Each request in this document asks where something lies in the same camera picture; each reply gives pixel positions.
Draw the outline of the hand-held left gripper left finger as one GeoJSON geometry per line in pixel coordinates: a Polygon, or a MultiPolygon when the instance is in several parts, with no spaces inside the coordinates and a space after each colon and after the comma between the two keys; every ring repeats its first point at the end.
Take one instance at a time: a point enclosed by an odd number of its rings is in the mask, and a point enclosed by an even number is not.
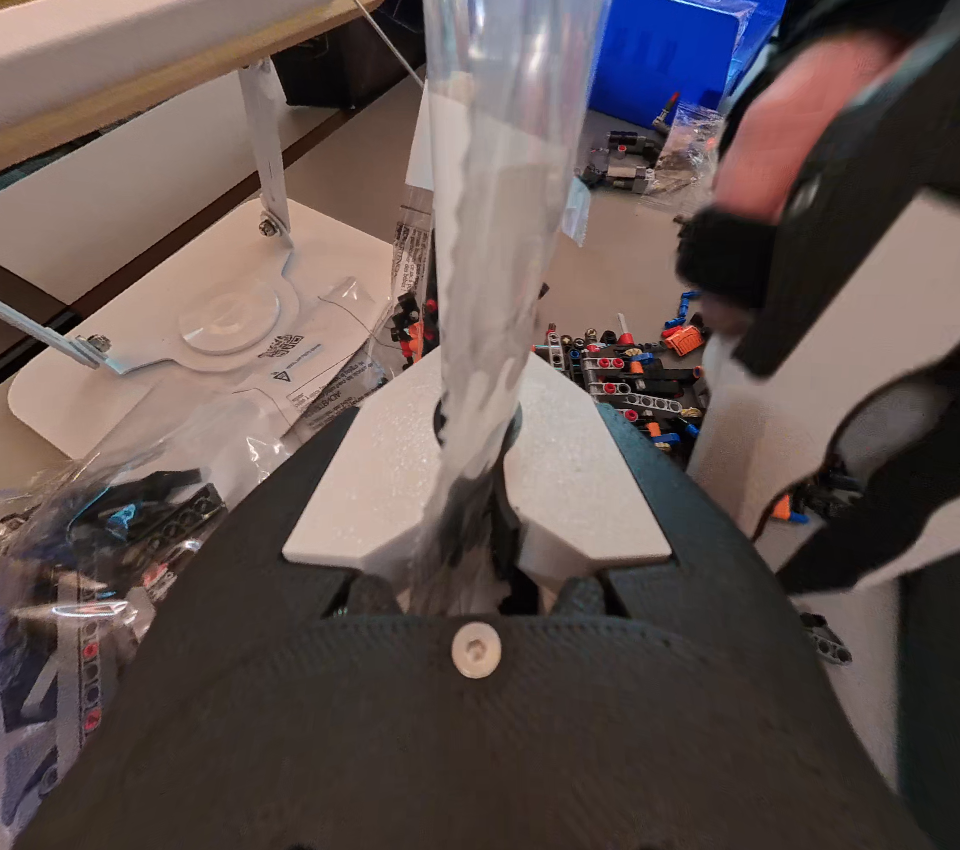
{"type": "Polygon", "coordinates": [[[441,368],[431,352],[357,408],[283,546],[288,562],[381,578],[409,609],[412,560],[440,468],[441,368]]]}

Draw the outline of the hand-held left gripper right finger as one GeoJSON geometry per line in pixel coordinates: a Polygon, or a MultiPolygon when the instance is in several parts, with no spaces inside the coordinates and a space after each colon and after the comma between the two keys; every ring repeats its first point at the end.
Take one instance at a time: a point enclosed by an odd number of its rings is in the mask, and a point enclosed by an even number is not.
{"type": "Polygon", "coordinates": [[[625,455],[581,388],[533,352],[495,466],[500,614],[537,614],[571,578],[673,552],[625,455]]]}

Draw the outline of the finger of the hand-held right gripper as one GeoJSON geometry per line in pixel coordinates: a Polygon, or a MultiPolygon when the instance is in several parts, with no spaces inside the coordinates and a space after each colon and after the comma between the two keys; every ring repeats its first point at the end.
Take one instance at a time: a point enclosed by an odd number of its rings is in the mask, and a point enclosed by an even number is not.
{"type": "Polygon", "coordinates": [[[930,516],[958,494],[959,410],[948,408],[799,547],[778,570],[781,587],[790,596],[851,589],[912,547],[930,516]]]}
{"type": "Polygon", "coordinates": [[[710,403],[688,473],[749,540],[824,461],[868,397],[937,363],[959,340],[958,199],[927,190],[904,209],[776,372],[762,379],[714,339],[710,403]]]}

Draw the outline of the lego car chassis assembly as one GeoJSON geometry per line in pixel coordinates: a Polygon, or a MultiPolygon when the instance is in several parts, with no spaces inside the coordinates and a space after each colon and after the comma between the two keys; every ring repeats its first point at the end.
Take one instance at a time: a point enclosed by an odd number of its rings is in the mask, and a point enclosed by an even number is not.
{"type": "Polygon", "coordinates": [[[638,342],[625,328],[563,334],[551,323],[532,353],[608,406],[654,447],[687,466],[710,400],[701,364],[677,362],[668,338],[638,342]]]}

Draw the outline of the clear bag of lego pieces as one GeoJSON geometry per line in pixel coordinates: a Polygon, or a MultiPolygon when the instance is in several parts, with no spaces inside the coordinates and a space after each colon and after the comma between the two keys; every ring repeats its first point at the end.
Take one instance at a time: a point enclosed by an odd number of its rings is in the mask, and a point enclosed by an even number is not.
{"type": "Polygon", "coordinates": [[[494,471],[568,205],[610,0],[423,0],[438,291],[438,477],[410,610],[467,612],[493,582],[494,471]]]}

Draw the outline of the lego set box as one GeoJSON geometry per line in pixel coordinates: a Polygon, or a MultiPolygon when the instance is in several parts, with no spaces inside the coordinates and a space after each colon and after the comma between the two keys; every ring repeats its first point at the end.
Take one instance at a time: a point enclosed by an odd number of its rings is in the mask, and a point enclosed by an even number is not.
{"type": "MultiPolygon", "coordinates": [[[[406,62],[426,63],[422,0],[384,0],[371,16],[406,62]]],[[[350,20],[271,56],[286,102],[352,110],[408,76],[365,18],[350,20]]]]}

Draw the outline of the person's right hand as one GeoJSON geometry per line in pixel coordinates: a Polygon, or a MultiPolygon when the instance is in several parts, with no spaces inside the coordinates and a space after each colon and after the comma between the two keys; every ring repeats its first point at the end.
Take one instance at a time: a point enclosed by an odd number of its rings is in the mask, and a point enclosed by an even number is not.
{"type": "Polygon", "coordinates": [[[906,46],[889,32],[855,30],[803,48],[747,107],[714,174],[713,205],[776,223],[810,150],[847,103],[890,72],[906,46]]]}

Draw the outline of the narrow clear bag red pins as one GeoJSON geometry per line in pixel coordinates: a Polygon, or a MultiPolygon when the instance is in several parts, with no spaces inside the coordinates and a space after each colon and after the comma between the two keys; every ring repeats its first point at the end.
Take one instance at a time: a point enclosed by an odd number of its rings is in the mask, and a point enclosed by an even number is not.
{"type": "Polygon", "coordinates": [[[404,184],[392,242],[390,343],[407,369],[440,345],[440,304],[431,189],[404,184]]]}

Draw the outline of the black perforated mat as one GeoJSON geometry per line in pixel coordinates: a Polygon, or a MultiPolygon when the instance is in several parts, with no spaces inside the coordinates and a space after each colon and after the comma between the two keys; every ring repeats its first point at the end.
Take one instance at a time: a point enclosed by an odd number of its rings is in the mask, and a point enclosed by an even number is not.
{"type": "Polygon", "coordinates": [[[937,848],[959,847],[959,556],[899,585],[897,782],[937,848]]]}

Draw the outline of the small clear bag mixed pieces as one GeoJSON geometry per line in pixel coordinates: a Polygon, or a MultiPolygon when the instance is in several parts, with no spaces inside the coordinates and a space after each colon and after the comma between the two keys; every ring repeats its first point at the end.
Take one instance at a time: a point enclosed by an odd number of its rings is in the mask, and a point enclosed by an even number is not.
{"type": "Polygon", "coordinates": [[[640,204],[671,217],[688,218],[714,195],[726,118],[686,100],[676,104],[671,116],[665,142],[654,166],[645,173],[640,204]]]}

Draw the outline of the blue bin holding plastic bags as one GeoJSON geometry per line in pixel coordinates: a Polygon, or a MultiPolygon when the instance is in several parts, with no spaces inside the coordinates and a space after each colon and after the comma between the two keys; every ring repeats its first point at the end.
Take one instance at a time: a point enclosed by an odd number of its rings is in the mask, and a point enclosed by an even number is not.
{"type": "Polygon", "coordinates": [[[652,126],[669,100],[716,110],[774,35],[787,0],[748,21],[677,0],[611,0],[588,106],[652,126]]]}

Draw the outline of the white book stand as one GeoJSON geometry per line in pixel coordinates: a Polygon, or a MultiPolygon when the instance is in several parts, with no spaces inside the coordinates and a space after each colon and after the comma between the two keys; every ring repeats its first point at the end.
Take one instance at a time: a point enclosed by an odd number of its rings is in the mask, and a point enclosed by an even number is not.
{"type": "MultiPolygon", "coordinates": [[[[382,0],[358,0],[367,8],[382,0]]],[[[286,195],[303,114],[272,55],[353,0],[34,0],[2,8],[2,272],[74,313],[2,385],[72,459],[161,385],[234,386],[349,276],[386,302],[387,245],[286,195]]]]}

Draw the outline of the small bag of black parts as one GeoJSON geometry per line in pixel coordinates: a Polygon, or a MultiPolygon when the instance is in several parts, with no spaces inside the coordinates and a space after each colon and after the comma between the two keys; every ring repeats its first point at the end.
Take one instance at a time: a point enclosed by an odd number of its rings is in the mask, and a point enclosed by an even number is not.
{"type": "Polygon", "coordinates": [[[2,848],[116,724],[149,630],[210,536],[392,373],[402,294],[349,276],[227,387],[161,385],[84,457],[2,492],[2,848]]]}

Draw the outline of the grey lego cylinder bracket assembly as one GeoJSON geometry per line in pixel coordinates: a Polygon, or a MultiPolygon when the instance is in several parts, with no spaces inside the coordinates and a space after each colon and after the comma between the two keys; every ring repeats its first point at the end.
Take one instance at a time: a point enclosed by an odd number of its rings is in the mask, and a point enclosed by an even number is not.
{"type": "Polygon", "coordinates": [[[654,182],[654,168],[667,139],[661,129],[613,129],[602,147],[590,151],[578,178],[588,189],[617,189],[644,195],[654,182]]]}

